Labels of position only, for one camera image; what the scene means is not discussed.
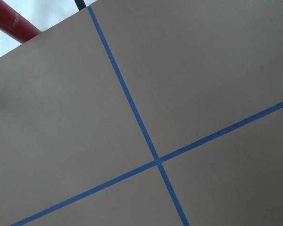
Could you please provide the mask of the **black rod tool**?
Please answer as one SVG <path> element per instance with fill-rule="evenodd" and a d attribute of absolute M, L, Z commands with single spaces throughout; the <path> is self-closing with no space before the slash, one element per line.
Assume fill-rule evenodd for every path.
<path fill-rule="evenodd" d="M 84 0 L 75 0 L 75 4 L 76 4 L 79 11 L 86 8 L 86 4 L 85 4 Z"/>

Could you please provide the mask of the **red cylinder bottle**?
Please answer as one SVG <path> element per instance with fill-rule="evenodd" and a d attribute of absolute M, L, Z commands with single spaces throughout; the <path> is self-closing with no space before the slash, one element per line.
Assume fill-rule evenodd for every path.
<path fill-rule="evenodd" d="M 41 34 L 38 28 L 2 0 L 0 0 L 0 30 L 21 44 Z"/>

